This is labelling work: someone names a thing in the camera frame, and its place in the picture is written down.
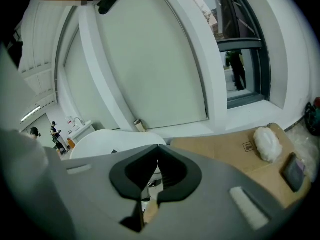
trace white plush toy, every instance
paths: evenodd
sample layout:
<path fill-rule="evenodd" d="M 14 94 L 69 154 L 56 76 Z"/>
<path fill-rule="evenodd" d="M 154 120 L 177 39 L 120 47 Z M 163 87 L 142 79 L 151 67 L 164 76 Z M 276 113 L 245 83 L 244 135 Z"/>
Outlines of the white plush toy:
<path fill-rule="evenodd" d="M 255 131 L 253 138 L 263 160 L 273 163 L 280 156 L 282 146 L 272 130 L 260 127 Z"/>

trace person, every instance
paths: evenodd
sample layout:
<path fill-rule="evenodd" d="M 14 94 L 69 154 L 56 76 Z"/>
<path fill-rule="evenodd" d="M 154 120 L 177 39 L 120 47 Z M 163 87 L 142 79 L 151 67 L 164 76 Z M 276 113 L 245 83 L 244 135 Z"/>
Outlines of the person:
<path fill-rule="evenodd" d="M 56 125 L 57 124 L 55 121 L 53 121 L 51 123 L 51 135 L 53 136 L 53 138 L 55 138 L 56 140 L 58 140 L 62 144 L 65 151 L 69 151 L 67 144 L 65 143 L 64 139 L 59 134 L 59 133 L 61 133 L 61 130 L 57 131 L 55 128 Z"/>
<path fill-rule="evenodd" d="M 41 137 L 41 133 L 38 131 L 38 128 L 32 127 L 30 129 L 30 137 L 34 140 L 36 140 L 38 137 Z"/>

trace tiled floor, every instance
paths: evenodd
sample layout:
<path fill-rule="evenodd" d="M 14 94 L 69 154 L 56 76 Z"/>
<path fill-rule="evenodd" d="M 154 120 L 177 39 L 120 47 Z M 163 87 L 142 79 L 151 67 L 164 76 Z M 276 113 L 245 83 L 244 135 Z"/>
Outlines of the tiled floor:
<path fill-rule="evenodd" d="M 312 136 L 309 133 L 304 120 L 290 129 L 286 134 L 294 144 L 296 151 L 300 154 L 311 182 L 314 182 L 320 162 L 320 138 Z"/>

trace window glass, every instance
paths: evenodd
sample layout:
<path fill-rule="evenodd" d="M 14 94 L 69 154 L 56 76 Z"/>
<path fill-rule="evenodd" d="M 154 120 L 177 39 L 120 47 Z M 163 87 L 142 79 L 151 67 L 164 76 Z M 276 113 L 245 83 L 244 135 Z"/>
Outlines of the window glass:
<path fill-rule="evenodd" d="M 255 92 L 254 49 L 221 52 L 228 99 Z"/>
<path fill-rule="evenodd" d="M 203 13 L 217 41 L 232 38 L 257 38 L 245 9 L 238 1 L 193 1 Z"/>

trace cardboard box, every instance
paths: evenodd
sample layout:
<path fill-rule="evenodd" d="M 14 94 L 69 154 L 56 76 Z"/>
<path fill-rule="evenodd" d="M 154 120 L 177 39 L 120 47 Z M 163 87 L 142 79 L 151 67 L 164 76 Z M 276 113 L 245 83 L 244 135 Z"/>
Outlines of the cardboard box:
<path fill-rule="evenodd" d="M 267 189 L 284 208 L 287 208 L 308 193 L 311 182 L 309 177 L 305 176 L 300 190 L 291 190 L 282 177 L 281 170 L 292 152 L 295 152 L 299 159 L 300 156 L 286 133 L 277 124 L 272 123 L 267 127 L 277 135 L 283 147 L 280 157 L 274 163 L 263 161 L 257 151 L 254 143 L 257 128 L 217 136 L 175 138 L 171 146 L 234 166 Z"/>

